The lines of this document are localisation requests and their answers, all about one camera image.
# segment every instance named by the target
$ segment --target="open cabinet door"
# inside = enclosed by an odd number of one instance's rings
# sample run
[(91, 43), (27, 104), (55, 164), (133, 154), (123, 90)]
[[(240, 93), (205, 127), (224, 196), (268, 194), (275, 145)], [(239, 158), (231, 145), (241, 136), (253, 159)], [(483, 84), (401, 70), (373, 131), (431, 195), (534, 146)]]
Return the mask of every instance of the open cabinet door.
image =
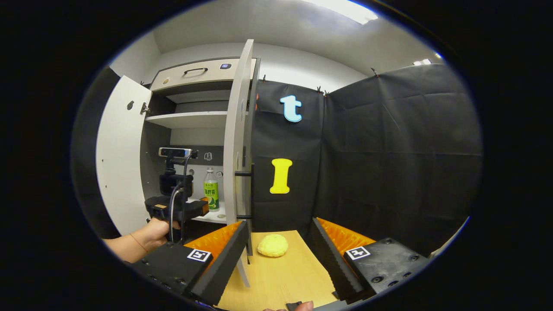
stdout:
[[(244, 204), (242, 196), (244, 180), (235, 177), (234, 172), (243, 170), (244, 126), (246, 124), (246, 104), (248, 103), (251, 76), (252, 49), (253, 40), (250, 39), (246, 41), (242, 55), (240, 55), (228, 102), (225, 149), (223, 151), (223, 182), (225, 184), (227, 224), (229, 225), (236, 222), (237, 210), (241, 210)], [(246, 264), (246, 249), (244, 249), (237, 267), (244, 284), (249, 287), (245, 271)]]
[(140, 139), (152, 92), (123, 76), (104, 108), (96, 140), (96, 173), (103, 202), (121, 235), (146, 224), (140, 178)]

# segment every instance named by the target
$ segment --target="green drink bottle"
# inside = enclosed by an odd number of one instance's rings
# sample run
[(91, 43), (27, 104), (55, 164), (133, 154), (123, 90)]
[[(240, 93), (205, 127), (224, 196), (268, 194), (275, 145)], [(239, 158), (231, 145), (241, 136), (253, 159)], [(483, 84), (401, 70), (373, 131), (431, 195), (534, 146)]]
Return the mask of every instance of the green drink bottle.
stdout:
[(219, 187), (212, 167), (207, 168), (204, 178), (204, 195), (208, 198), (209, 211), (219, 211)]

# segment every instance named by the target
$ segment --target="ceiling light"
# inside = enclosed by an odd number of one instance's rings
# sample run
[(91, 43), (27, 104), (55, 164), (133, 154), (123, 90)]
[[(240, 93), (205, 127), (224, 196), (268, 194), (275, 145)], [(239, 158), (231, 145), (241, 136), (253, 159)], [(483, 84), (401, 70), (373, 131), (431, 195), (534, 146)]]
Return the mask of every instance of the ceiling light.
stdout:
[(348, 0), (302, 0), (318, 6), (333, 10), (349, 19), (355, 20), (357, 23), (364, 25), (369, 20), (377, 19), (378, 16), (371, 10), (357, 3)]

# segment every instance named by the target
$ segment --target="cabinet handle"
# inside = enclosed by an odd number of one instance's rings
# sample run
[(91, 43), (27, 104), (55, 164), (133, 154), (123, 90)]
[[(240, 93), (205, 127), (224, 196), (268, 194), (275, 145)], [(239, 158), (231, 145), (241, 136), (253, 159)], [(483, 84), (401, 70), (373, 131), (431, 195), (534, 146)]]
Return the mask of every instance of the cabinet handle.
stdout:
[(194, 71), (194, 70), (203, 70), (204, 72), (206, 72), (206, 71), (207, 71), (207, 68), (196, 68), (196, 69), (186, 70), (186, 71), (184, 72), (184, 74), (186, 75), (187, 72), (189, 72), (189, 71)]

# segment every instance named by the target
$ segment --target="white wall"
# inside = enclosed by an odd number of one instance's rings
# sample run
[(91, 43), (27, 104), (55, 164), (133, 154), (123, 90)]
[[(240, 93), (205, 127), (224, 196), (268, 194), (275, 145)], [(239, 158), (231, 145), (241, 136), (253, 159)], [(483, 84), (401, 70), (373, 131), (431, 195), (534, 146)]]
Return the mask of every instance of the white wall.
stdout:
[[(197, 45), (161, 54), (146, 71), (142, 80), (151, 83), (160, 69), (209, 58), (240, 56), (244, 43), (217, 43)], [(333, 60), (283, 46), (253, 45), (253, 57), (261, 58), (259, 78), (289, 83), (331, 92), (365, 79), (367, 76)]]
[(155, 42), (154, 33), (150, 32), (128, 46), (113, 59), (109, 66), (117, 75), (125, 75), (140, 83), (144, 74), (157, 61), (160, 55), (161, 53)]

